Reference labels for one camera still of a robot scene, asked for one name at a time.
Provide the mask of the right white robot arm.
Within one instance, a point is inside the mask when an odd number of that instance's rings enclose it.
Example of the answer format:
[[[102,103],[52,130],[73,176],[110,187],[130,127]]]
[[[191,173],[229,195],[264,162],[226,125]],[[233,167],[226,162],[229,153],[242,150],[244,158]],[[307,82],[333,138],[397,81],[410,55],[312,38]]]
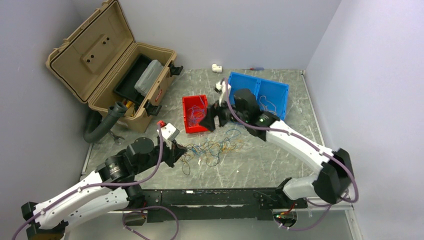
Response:
[[[334,151],[312,142],[275,114],[261,110],[247,88],[235,92],[233,104],[216,101],[205,112],[199,125],[209,131],[216,129],[215,118],[221,127],[228,122],[244,124],[251,135],[283,148],[312,169],[312,175],[288,177],[275,189],[275,200],[280,207],[287,208],[295,200],[310,197],[319,197],[332,205],[344,200],[343,194],[354,177],[349,153],[344,149]]]

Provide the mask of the white pipe elbow fitting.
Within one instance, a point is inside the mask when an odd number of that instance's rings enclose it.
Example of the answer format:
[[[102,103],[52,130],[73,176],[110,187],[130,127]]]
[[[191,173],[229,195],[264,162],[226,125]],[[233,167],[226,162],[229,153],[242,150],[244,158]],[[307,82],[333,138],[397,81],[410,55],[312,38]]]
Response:
[[[212,70],[214,73],[222,73],[223,68],[222,68],[222,66],[221,66],[221,65],[217,65],[216,63],[213,63],[213,64],[211,65],[211,70]]]

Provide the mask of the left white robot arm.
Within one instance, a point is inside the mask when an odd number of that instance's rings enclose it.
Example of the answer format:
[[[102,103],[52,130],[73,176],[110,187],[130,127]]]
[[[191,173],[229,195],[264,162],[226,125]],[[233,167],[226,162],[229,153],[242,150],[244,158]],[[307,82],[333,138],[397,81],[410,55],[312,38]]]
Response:
[[[22,205],[27,238],[59,240],[72,227],[99,215],[146,207],[149,201],[135,176],[150,168],[156,171],[162,162],[173,168],[187,151],[176,140],[155,145],[146,137],[136,139],[58,196]]]

